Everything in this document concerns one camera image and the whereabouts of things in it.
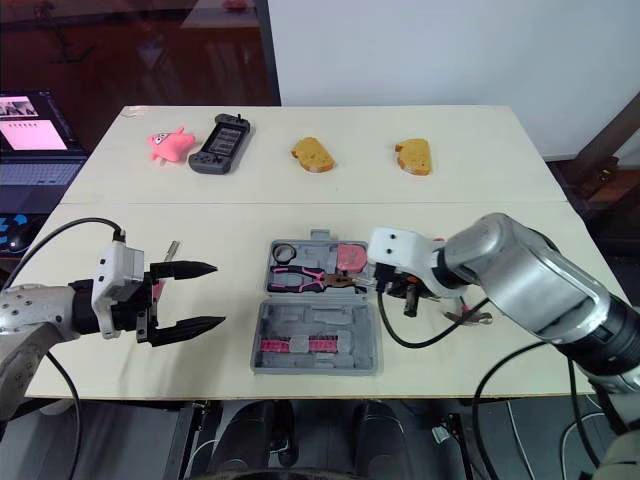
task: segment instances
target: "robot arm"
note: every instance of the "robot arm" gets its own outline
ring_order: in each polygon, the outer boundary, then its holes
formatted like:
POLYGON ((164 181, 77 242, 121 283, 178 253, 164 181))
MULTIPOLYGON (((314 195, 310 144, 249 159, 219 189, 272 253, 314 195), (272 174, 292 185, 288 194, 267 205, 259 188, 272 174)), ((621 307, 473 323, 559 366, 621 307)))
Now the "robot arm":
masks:
POLYGON ((152 263, 144 253, 114 240, 100 258, 94 278, 66 287, 20 285, 0 292, 0 423, 11 419, 49 349, 81 335, 101 332, 106 339, 136 331, 138 343, 166 345, 194 338, 224 317, 196 317, 158 328, 153 287, 163 278, 178 280, 215 272, 202 262, 152 263))
POLYGON ((458 297, 479 285, 518 325, 574 360, 613 394, 640 392, 640 315, 507 215, 478 220, 447 242, 378 228, 369 244, 379 288, 409 274, 422 296, 458 297))

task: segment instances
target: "white table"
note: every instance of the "white table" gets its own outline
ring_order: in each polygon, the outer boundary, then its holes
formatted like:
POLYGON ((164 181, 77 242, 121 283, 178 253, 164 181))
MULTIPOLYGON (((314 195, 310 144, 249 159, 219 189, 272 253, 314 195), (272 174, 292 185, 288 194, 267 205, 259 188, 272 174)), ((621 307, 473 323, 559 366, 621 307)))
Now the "white table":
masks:
POLYGON ((116 118, 63 203, 562 202, 564 194, 508 107, 143 107, 116 118), (253 135, 237 168, 201 175, 150 160, 147 137, 178 127, 204 142, 218 113, 253 135), (291 156, 318 138, 337 167, 312 174, 291 156), (410 175, 394 146, 426 138, 433 172, 410 175))
MULTIPOLYGON (((202 260, 219 272, 188 281, 171 281, 160 302, 160 320, 226 315, 226 321, 192 341, 151 348, 132 333, 105 341, 91 335, 53 351, 73 377, 83 398, 182 399, 274 397, 448 397, 471 396, 484 373, 502 356, 535 341, 515 323, 494 314, 488 327, 464 327, 442 342, 407 350, 380 333, 378 374, 369 377, 255 375, 249 357, 263 291, 266 257, 276 238, 307 238, 314 227, 330 228, 344 240, 368 240, 379 225, 409 228, 430 236, 449 236, 480 216, 502 211, 546 233, 576 264, 614 294, 619 285, 591 242, 582 221, 565 202, 416 203, 370 205, 61 205, 38 238, 60 224, 88 215, 115 220, 126 229, 128 245, 161 260, 171 240, 182 241, 177 259, 202 260)), ((18 283, 48 285, 91 278, 96 259, 108 245, 110 229, 83 225, 54 240, 25 268, 18 283)), ((469 302, 482 298, 478 289, 469 302)), ((423 301, 415 319, 402 316, 402 304, 387 300, 398 333, 419 340, 450 324, 437 305, 423 301)), ((578 388, 589 392, 579 375, 578 388)), ((501 370, 488 395, 553 395, 568 392, 566 360, 552 347, 527 353, 501 370)), ((44 361, 29 395, 68 396, 55 370, 44 361)))

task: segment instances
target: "gray plastic case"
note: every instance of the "gray plastic case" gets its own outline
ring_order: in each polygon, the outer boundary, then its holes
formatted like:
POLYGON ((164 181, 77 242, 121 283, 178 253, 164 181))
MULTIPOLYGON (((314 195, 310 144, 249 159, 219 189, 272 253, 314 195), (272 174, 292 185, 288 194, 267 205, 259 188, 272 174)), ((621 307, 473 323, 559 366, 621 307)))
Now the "gray plastic case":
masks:
MULTIPOLYGON (((311 240, 276 240, 269 248, 264 289, 276 283, 296 285, 311 279, 298 274, 274 274, 277 265, 271 252, 280 243, 296 249, 289 265, 322 268, 336 273, 339 244, 366 242, 331 240, 328 230, 312 230, 311 240)), ((369 265, 361 273, 369 278, 369 265)), ((367 303, 370 287, 327 288, 324 292, 274 293, 260 305, 251 352, 251 368, 256 373, 373 375, 378 369, 378 339, 371 307, 367 303), (309 336, 337 336, 338 353, 308 352, 309 336), (264 337, 290 337, 289 349, 296 353, 261 352, 264 337)))

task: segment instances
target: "bread slice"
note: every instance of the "bread slice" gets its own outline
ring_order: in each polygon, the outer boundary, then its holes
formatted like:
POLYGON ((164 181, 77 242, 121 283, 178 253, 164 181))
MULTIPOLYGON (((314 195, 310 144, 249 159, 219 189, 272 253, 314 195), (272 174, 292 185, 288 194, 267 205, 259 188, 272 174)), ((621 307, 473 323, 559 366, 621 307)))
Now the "bread slice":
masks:
POLYGON ((411 138, 396 145, 398 165, 413 175, 428 175, 431 171, 429 142, 424 138, 411 138))
POLYGON ((335 164, 326 148, 313 137, 303 138, 296 143, 291 155, 298 159, 302 168, 313 173, 327 172, 335 164))

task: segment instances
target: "monitor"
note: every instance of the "monitor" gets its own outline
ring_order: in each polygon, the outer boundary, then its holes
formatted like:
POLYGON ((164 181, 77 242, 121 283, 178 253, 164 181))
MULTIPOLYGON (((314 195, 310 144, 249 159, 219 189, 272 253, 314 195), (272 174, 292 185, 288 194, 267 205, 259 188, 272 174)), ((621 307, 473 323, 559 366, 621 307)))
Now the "monitor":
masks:
POLYGON ((0 133, 3 156, 82 150, 49 90, 0 92, 0 133))

